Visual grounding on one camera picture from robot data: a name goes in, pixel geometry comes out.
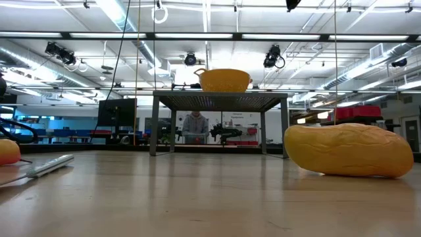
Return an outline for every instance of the wooden table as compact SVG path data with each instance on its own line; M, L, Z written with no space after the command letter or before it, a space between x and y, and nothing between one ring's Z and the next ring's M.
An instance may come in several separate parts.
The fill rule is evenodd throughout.
M74 154L72 167L0 188L2 237L421 233L418 163L389 180L323 176L265 155ZM42 163L59 155L23 158ZM11 167L0 167L6 170L10 176Z

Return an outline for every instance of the orange object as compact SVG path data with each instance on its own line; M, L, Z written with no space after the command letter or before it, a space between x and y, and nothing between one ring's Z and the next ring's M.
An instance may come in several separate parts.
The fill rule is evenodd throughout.
M245 92L251 82L250 75L236 69L197 69L194 74L199 76L204 92Z
M284 142L297 165L324 174L396 178L414 164L408 142L377 126L292 126Z
M20 160L18 144L12 140L0 140L0 165L14 164Z

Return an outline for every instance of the table leg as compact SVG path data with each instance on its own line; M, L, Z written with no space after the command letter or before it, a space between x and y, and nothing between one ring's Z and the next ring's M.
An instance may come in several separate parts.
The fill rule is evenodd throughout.
M266 119L264 112L260 113L261 134L262 134L262 153L266 155Z
M154 96L153 106L152 106L151 147L149 148L149 154L153 156L157 155L158 119L159 119L159 96Z
M177 121L177 111L171 110L171 137L170 137L170 151L174 152L176 146L176 121Z
M284 159L288 158L287 150L285 149L285 131L289 126L288 102L287 99L281 99L281 125L282 125L282 155Z

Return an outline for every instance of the man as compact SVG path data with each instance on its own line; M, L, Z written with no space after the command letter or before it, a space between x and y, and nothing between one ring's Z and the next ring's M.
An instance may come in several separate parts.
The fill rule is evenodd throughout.
M200 111L192 111L183 123L183 136L186 144L204 144L209 135L209 122Z

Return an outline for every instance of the ceiling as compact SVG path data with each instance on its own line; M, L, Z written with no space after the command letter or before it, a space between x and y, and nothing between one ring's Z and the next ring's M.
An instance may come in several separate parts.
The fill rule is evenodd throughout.
M408 0L353 0L350 13L346 13L347 0L337 0L338 13L336 22L332 13L333 0L302 0L299 7L286 12L285 1L258 0L203 0L210 4L208 13L208 32L264 32L264 33L329 33L338 34L419 34L421 32L421 1L412 1L414 11L404 13L408 8ZM168 18L162 24L154 24L151 10L154 1L131 1L130 18L137 21L140 8L140 32L204 32L202 0L171 0L162 1L168 7ZM0 31L69 31L69 32L119 32L116 25L97 7L95 1L88 1L90 9L82 6L83 1L77 0L0 0ZM66 9L21 9L5 7L6 4L23 5L26 7L59 7L79 6ZM163 11L157 11L157 18L163 17ZM10 39L13 43L34 52L46 60L49 56L44 52L47 40L44 39ZM74 51L79 59L88 65L85 72L75 70L74 73L92 81L94 84L109 87L112 75L104 76L102 65L115 67L116 55L120 42L108 41L104 51L103 41L71 41L54 40L61 47ZM172 80L177 83L198 82L191 74L196 68L205 67L207 63L206 45L203 41L147 41L151 51L171 63L172 76L158 77L150 75L146 61L137 64L137 49L130 41L122 44L121 58L115 71L115 81L123 86L134 87L136 78L140 87L170 86ZM263 60L272 45L279 45L283 51L286 65L280 70L267 70ZM208 64L211 68L236 68L251 75L253 83L262 88L318 89L320 85L336 73L345 70L346 66L369 56L370 49L377 43L293 43L293 42L251 42L251 41L210 41ZM183 65L180 55L194 52L202 65L187 67ZM416 53L408 56L407 68L418 65L419 56ZM61 64L54 58L52 61ZM404 68L392 68L390 74L395 74ZM340 90L358 90L361 86L375 82L387 75L385 66L361 74L349 82L339 85ZM133 94L131 91L117 92L119 95Z

